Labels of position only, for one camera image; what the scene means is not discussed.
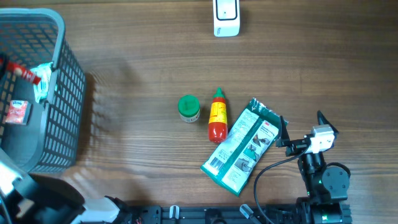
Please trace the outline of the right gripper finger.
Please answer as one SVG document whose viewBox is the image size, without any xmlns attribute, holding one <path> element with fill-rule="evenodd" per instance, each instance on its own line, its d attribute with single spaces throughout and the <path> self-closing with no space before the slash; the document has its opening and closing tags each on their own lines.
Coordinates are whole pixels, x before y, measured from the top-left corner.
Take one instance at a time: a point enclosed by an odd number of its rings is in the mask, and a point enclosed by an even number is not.
<svg viewBox="0 0 398 224">
<path fill-rule="evenodd" d="M 280 128 L 275 142 L 277 147 L 287 147 L 290 145 L 290 137 L 286 128 L 285 119 L 280 116 Z"/>
<path fill-rule="evenodd" d="M 317 111 L 317 120 L 319 125 L 329 125 L 335 136 L 339 134 L 339 131 L 326 119 L 320 110 Z"/>
</svg>

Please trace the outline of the green white glove package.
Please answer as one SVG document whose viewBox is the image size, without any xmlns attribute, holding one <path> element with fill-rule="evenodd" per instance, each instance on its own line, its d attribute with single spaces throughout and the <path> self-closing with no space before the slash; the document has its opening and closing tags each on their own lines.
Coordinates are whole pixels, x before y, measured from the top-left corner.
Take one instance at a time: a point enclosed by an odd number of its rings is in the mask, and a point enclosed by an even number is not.
<svg viewBox="0 0 398 224">
<path fill-rule="evenodd" d="M 262 155 L 277 139 L 280 116 L 253 98 L 201 166 L 215 183 L 238 196 Z"/>
</svg>

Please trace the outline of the red chili sauce bottle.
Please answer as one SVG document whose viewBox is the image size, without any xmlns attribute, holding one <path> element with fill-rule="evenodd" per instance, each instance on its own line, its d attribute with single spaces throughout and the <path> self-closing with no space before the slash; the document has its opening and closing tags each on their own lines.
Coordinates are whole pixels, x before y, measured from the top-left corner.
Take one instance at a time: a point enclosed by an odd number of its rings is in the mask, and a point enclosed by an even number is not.
<svg viewBox="0 0 398 224">
<path fill-rule="evenodd" d="M 208 139 L 211 142 L 221 143 L 228 135 L 228 118 L 226 112 L 226 98 L 221 87 L 213 95 L 210 117 L 208 121 Z"/>
</svg>

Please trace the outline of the green lid jar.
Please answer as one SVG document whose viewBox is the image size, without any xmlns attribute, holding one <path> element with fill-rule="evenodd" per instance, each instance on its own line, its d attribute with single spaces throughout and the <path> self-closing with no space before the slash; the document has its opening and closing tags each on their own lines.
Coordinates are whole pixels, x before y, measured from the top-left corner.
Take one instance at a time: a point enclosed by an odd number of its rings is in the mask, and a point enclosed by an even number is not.
<svg viewBox="0 0 398 224">
<path fill-rule="evenodd" d="M 180 118 L 187 123 L 195 122 L 200 116 L 200 102 L 193 95 L 185 95 L 178 101 Z"/>
</svg>

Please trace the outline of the red white tissue pack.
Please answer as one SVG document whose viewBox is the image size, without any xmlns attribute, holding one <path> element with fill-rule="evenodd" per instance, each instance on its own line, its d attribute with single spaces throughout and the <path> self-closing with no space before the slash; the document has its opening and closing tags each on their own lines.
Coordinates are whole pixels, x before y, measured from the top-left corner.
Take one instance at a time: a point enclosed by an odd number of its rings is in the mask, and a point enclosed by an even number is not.
<svg viewBox="0 0 398 224">
<path fill-rule="evenodd" d="M 12 100 L 6 116 L 6 123 L 26 125 L 29 119 L 30 103 L 24 100 Z"/>
</svg>

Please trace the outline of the red coffee stick sachet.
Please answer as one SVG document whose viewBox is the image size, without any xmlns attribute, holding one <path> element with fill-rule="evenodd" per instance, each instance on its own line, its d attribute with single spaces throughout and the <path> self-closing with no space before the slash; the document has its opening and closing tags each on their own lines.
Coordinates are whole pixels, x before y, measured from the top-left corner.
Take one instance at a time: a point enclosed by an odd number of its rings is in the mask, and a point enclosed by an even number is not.
<svg viewBox="0 0 398 224">
<path fill-rule="evenodd" d="M 22 65 L 18 65 L 14 62 L 10 62 L 6 57 L 1 58 L 1 78 L 6 74 L 6 72 L 11 72 L 14 75 L 30 82 L 33 85 L 38 85 L 41 78 L 38 77 L 34 72 L 31 72 Z"/>
</svg>

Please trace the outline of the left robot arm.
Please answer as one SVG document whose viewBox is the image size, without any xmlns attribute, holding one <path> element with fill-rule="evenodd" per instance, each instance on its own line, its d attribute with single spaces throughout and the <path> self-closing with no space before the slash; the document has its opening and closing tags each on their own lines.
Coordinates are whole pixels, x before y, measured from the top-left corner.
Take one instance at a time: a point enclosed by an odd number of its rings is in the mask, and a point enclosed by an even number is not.
<svg viewBox="0 0 398 224">
<path fill-rule="evenodd" d="M 68 182 L 20 169 L 1 151 L 1 223 L 132 223 L 114 198 L 85 200 Z"/>
</svg>

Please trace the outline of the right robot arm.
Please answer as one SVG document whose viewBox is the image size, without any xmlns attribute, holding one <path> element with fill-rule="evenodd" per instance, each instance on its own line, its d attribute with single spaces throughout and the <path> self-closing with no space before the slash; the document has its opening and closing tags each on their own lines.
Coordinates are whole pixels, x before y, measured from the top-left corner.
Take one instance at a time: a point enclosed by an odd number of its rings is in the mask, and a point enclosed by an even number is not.
<svg viewBox="0 0 398 224">
<path fill-rule="evenodd" d="M 351 172 L 339 162 L 325 162 L 323 153 L 334 147 L 339 131 L 317 112 L 318 125 L 302 139 L 291 140 L 285 119 L 280 117 L 277 147 L 285 147 L 287 156 L 298 157 L 298 168 L 307 196 L 296 202 L 300 223 L 352 223 L 348 199 Z"/>
</svg>

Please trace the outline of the white barcode scanner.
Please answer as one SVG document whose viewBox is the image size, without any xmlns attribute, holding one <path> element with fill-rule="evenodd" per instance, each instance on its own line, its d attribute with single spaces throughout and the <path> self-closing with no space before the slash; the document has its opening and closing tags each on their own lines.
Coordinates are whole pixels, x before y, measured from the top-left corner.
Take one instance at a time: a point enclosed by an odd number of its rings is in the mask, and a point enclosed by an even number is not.
<svg viewBox="0 0 398 224">
<path fill-rule="evenodd" d="M 234 37 L 240 31 L 239 0 L 213 0 L 213 27 L 215 37 Z"/>
</svg>

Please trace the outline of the teal wet wipes pack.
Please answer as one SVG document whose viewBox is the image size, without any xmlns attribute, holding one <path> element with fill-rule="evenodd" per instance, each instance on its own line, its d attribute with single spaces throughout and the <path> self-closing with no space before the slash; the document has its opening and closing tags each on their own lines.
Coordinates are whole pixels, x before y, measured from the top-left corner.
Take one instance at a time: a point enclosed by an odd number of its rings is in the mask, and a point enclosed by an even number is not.
<svg viewBox="0 0 398 224">
<path fill-rule="evenodd" d="M 40 103 L 47 98 L 49 92 L 50 78 L 52 75 L 52 62 L 43 63 L 35 68 L 31 68 L 31 72 L 41 78 L 38 85 L 34 85 L 35 101 Z"/>
</svg>

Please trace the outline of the grey plastic mesh basket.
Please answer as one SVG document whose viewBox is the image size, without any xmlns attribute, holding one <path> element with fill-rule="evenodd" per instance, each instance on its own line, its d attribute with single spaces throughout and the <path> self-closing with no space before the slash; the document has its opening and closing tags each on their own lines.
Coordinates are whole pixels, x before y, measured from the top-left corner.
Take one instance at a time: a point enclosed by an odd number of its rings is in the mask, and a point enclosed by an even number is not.
<svg viewBox="0 0 398 224">
<path fill-rule="evenodd" d="M 53 63 L 40 103 L 29 82 L 11 72 L 1 78 L 1 149 L 26 172 L 63 172 L 75 163 L 86 91 L 63 18 L 51 9 L 1 9 L 1 54 L 27 69 Z M 12 100 L 30 103 L 26 125 L 6 123 Z"/>
</svg>

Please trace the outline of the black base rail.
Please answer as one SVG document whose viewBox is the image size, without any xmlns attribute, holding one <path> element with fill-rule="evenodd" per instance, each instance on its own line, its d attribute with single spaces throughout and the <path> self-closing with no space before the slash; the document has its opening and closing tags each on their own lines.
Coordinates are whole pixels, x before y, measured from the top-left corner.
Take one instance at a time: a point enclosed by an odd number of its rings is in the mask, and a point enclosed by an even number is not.
<svg viewBox="0 0 398 224">
<path fill-rule="evenodd" d="M 239 207 L 133 207 L 132 224 L 352 224 L 349 205 L 309 205 L 306 202 L 266 205 L 259 210 L 243 204 Z"/>
</svg>

